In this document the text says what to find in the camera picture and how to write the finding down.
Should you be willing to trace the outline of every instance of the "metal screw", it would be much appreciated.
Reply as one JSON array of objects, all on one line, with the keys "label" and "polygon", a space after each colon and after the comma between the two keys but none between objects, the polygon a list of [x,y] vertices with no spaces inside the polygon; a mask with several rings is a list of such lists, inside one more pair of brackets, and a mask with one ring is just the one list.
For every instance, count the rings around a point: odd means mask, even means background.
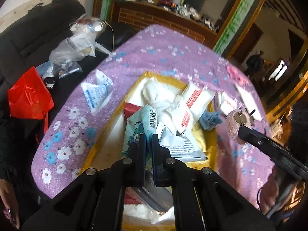
[{"label": "metal screw", "polygon": [[123,163],[124,164],[131,164],[133,162],[133,160],[131,159],[131,158],[125,158],[124,160],[123,160]]},{"label": "metal screw", "polygon": [[167,158],[166,159],[166,163],[168,163],[168,164],[174,164],[175,163],[175,159],[174,158]]},{"label": "metal screw", "polygon": [[87,169],[86,171],[86,174],[89,175],[89,176],[92,176],[96,173],[96,170],[94,168],[89,168]]},{"label": "metal screw", "polygon": [[202,172],[205,173],[206,175],[210,175],[213,172],[213,170],[209,167],[204,167],[202,169]]}]

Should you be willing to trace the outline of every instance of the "black sofa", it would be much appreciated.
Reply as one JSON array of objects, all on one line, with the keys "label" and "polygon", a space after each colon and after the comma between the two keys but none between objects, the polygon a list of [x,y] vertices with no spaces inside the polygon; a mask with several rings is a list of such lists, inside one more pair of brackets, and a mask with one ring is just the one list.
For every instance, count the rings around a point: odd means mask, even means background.
[{"label": "black sofa", "polygon": [[[78,0],[53,0],[42,3],[29,10],[28,14],[17,20],[0,34],[0,109],[9,114],[7,90],[31,66],[48,61],[50,52],[65,38],[72,35],[69,23],[85,13]],[[134,31],[126,24],[110,23],[114,30],[115,48],[127,41]],[[102,33],[97,42],[112,50],[112,30]],[[54,108],[48,114],[50,125],[58,111],[75,87],[107,57],[96,51],[96,57],[85,57],[79,61],[82,72],[76,72],[55,82],[50,90]],[[42,120],[20,119],[24,125],[25,138],[32,134],[41,140],[44,136]]]}]

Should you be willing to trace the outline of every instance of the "wooden door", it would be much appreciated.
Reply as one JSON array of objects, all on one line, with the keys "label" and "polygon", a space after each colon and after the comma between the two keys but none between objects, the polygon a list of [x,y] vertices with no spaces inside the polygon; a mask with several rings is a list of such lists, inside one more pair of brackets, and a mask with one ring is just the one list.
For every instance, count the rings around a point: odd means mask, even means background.
[{"label": "wooden door", "polygon": [[239,63],[243,63],[262,35],[263,31],[253,23],[232,57]]}]

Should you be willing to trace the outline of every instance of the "brick pattern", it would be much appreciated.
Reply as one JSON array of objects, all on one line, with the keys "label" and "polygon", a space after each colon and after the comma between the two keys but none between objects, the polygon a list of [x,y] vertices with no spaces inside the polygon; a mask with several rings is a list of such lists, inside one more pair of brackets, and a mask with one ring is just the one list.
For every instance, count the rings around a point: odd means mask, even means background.
[{"label": "brick pattern", "polygon": [[158,18],[156,16],[136,12],[125,8],[120,9],[118,21],[130,24],[132,28],[136,31],[142,30],[151,24],[160,24],[175,31],[178,31],[184,35],[187,35],[200,43],[203,43],[205,40],[205,36],[195,31],[192,31],[189,28],[183,27],[171,21]]}]

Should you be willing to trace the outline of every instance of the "purple blanket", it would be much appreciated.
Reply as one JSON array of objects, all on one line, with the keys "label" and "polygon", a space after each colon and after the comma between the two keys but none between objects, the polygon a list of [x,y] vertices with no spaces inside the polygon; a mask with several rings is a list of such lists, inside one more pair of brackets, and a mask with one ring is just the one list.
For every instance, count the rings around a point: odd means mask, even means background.
[{"label": "purple blanket", "polygon": [[[81,89],[77,86],[45,134],[32,163],[32,175],[38,188],[51,198],[74,180],[101,129],[110,119],[122,98],[145,71],[172,76],[213,91],[226,91],[241,101],[226,70],[227,60],[200,43],[160,25],[140,31],[106,58],[97,68],[114,84],[110,102],[92,116]],[[95,71],[85,82],[95,83]],[[251,82],[242,85],[251,92],[263,117],[255,129],[269,131],[260,98]],[[226,124],[217,126],[218,170],[232,187],[256,205],[257,191],[272,169],[269,158],[251,145],[241,146],[230,140]]]}]

